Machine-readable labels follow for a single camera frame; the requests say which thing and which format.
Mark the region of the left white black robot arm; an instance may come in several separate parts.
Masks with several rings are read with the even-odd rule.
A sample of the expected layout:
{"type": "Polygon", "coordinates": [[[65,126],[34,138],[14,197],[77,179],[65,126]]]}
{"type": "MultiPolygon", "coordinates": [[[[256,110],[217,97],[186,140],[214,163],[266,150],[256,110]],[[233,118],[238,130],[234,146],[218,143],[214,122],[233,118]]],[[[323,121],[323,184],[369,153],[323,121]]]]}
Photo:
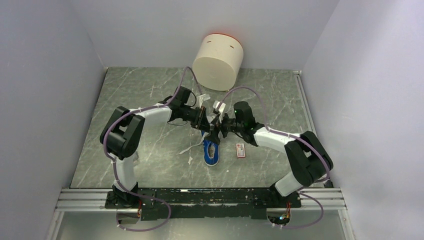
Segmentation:
{"type": "Polygon", "coordinates": [[[113,195],[124,207],[132,208],[139,200],[138,183],[130,157],[138,149],[144,128],[181,119],[190,123],[193,129],[210,132],[206,108],[187,104],[192,94],[188,88],[178,87],[173,95],[153,106],[133,110],[119,106],[112,113],[99,140],[111,160],[113,195]]]}

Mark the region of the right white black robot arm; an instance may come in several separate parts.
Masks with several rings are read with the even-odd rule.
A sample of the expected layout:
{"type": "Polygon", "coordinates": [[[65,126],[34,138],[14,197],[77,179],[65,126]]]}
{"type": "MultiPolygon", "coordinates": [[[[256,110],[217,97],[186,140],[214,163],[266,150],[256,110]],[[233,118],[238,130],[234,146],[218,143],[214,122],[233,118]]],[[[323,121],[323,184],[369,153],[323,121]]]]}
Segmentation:
{"type": "Polygon", "coordinates": [[[312,131],[294,134],[267,128],[256,121],[246,101],[234,105],[234,118],[217,111],[214,114],[207,117],[211,127],[206,140],[218,144],[220,137],[226,138],[228,133],[233,133],[247,144],[286,154],[290,172],[271,185],[273,191],[269,199],[275,207],[282,207],[288,202],[291,193],[316,183],[334,167],[327,151],[312,131]]]}

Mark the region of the white shoelace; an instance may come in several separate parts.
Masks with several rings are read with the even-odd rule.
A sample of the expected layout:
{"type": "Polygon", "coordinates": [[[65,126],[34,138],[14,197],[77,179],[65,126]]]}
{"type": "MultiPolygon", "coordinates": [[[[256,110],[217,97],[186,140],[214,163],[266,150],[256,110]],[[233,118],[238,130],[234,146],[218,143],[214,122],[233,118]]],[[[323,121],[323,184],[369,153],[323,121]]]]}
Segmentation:
{"type": "Polygon", "coordinates": [[[188,152],[189,150],[191,150],[192,148],[202,145],[203,144],[203,141],[204,141],[204,139],[201,138],[200,141],[199,141],[199,143],[196,143],[194,145],[190,145],[188,148],[186,148],[186,149],[180,151],[179,153],[177,153],[177,155],[182,155],[182,154],[188,152]]]}

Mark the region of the blue canvas sneaker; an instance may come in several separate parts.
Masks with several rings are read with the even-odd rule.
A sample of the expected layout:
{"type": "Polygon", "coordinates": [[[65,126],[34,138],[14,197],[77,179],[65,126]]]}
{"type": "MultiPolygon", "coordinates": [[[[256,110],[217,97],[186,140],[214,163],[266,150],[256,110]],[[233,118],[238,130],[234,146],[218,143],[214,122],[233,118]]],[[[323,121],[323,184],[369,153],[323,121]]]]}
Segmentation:
{"type": "Polygon", "coordinates": [[[206,165],[208,166],[215,166],[220,159],[219,156],[219,145],[210,141],[206,140],[207,133],[204,131],[201,131],[201,145],[203,149],[203,160],[206,165]]]}

